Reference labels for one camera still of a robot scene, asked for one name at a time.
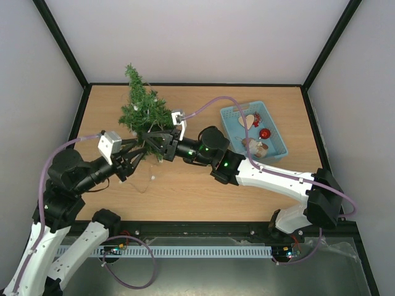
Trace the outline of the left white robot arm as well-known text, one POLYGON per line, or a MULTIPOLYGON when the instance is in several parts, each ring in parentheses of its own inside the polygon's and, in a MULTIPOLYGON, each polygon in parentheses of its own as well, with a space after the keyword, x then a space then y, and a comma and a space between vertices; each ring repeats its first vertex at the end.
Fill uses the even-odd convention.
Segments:
POLYGON ((82 195, 113 175, 126 181, 146 153, 136 140, 117 135, 95 136, 101 156, 91 162, 71 148, 82 138, 58 147, 46 160, 39 181, 38 205, 30 237, 19 266, 4 295, 62 295, 69 280, 94 249, 106 240, 119 239, 121 217, 98 210, 87 228, 60 257, 56 252, 84 207, 82 195))

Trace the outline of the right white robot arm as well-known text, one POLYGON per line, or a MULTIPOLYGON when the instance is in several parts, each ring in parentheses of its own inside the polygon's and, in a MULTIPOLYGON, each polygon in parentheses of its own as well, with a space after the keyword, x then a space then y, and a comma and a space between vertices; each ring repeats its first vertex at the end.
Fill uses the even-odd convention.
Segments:
POLYGON ((301 173, 251 162, 231 151, 229 140, 215 126, 202 130, 196 140, 183 137, 178 129, 144 133, 143 139, 164 160, 181 157, 190 165, 210 166, 211 176, 222 184, 258 187, 296 200, 296 205, 274 212, 269 234, 275 241, 310 225, 334 229, 338 224, 342 191, 327 170, 301 173))

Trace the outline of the light blue plastic basket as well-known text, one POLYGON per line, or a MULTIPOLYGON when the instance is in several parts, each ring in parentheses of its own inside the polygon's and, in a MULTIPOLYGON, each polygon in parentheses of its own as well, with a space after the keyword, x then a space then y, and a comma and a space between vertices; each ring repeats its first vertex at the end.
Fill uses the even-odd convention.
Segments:
POLYGON ((246 155, 246 149, 249 148, 252 158, 264 164, 277 162, 287 156, 288 148, 265 104, 262 101, 255 101, 243 104, 241 108, 245 115, 255 116, 254 125, 248 130, 248 134, 238 122, 241 112, 236 106, 220 110, 224 134, 230 141, 230 149, 238 154, 246 155), (268 128, 271 131, 269 139, 259 138, 259 131, 262 128, 268 128))

